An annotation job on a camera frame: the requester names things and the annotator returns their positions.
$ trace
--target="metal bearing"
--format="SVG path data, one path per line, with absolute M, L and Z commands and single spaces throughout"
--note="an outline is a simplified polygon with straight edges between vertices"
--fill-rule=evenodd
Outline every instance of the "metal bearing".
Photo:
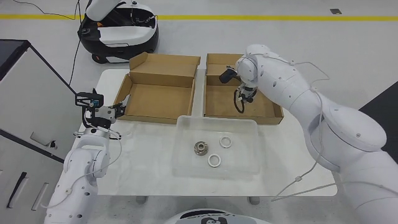
M 206 142 L 199 141 L 193 146 L 193 150 L 195 151 L 196 155 L 204 156 L 209 151 L 209 146 Z
M 223 136 L 221 139 L 220 139 L 220 146 L 222 146 L 222 147 L 224 147 L 224 148 L 229 148 L 229 147 L 231 147 L 232 146 L 232 140 L 231 140 L 231 138 L 229 138 L 229 137 L 227 137 L 227 136 Z
M 212 163 L 210 162 L 210 159 L 211 159 L 212 157 L 217 157 L 217 158 L 218 158 L 218 163 L 217 163 L 217 164 L 212 164 Z M 220 158 L 220 156 L 217 155 L 217 154 L 212 154 L 212 155 L 210 155 L 209 158 L 207 159 L 207 162 L 209 163 L 210 166 L 212 166 L 213 168 L 215 168 L 215 167 L 220 166 L 220 164 L 221 164 L 221 158 Z

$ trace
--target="yellow floor line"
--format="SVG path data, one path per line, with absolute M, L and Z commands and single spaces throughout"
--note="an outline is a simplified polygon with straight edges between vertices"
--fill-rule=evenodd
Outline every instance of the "yellow floor line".
M 372 21 L 398 22 L 398 16 L 273 16 L 273 15 L 159 15 L 168 21 Z M 44 14 L 0 14 L 0 19 L 69 20 L 62 16 Z

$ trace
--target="gray machine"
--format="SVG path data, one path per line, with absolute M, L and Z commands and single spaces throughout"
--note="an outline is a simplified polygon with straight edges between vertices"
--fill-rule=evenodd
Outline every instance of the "gray machine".
M 0 216 L 38 223 L 81 124 L 75 92 L 26 40 L 0 40 Z

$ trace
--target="floor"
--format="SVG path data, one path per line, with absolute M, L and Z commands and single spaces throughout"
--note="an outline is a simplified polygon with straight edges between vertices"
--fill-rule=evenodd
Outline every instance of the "floor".
M 19 0 L 45 12 L 73 14 L 76 0 Z M 158 15 L 398 16 L 398 0 L 135 0 Z M 81 0 L 82 10 L 88 0 Z M 78 43 L 78 21 L 2 19 L 1 14 L 40 14 L 34 7 L 0 0 L 0 38 L 27 39 L 69 81 Z M 331 80 L 320 91 L 338 103 L 360 108 L 397 81 L 397 21 L 160 21 L 158 53 L 201 55 L 243 53 L 253 43 L 268 45 L 288 60 L 311 61 Z M 87 91 L 103 70 L 125 64 L 99 65 L 80 47 L 72 87 Z M 309 80 L 321 76 L 300 67 Z M 334 197 L 295 197 L 252 206 L 246 198 L 99 197 L 89 223 L 162 223 L 192 208 L 220 208 L 278 223 L 356 223 L 340 193 Z

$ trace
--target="table leg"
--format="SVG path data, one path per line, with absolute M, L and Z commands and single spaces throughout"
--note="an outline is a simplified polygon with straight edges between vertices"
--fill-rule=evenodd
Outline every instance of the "table leg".
M 148 200 L 148 197 L 146 197 L 146 196 L 138 196 L 138 197 L 136 197 L 136 202 L 138 204 L 144 204 L 144 203 L 147 202 L 147 200 Z
M 259 205 L 260 197 L 248 197 L 248 201 L 251 205 Z

